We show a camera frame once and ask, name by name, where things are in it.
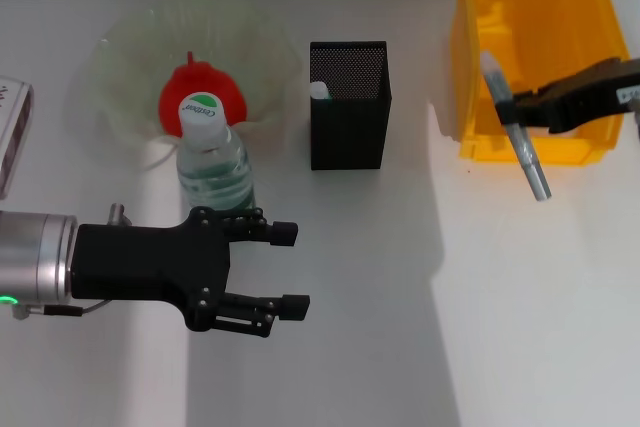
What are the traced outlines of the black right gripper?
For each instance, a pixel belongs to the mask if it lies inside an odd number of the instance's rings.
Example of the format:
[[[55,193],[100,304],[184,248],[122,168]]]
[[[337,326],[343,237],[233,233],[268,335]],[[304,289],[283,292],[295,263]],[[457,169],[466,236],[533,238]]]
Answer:
[[[540,106],[547,104],[547,112]],[[605,117],[639,111],[639,59],[611,58],[497,102],[503,126],[548,126],[561,134]]]

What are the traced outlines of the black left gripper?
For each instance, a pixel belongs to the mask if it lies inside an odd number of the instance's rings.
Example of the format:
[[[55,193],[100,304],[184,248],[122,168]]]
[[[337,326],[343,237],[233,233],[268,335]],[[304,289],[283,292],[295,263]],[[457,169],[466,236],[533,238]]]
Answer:
[[[71,261],[71,296],[165,302],[180,311],[192,331],[267,338],[276,320],[303,321],[310,297],[225,294],[229,242],[293,247],[297,235],[296,223],[269,223],[259,207],[194,209],[168,228],[82,224]]]

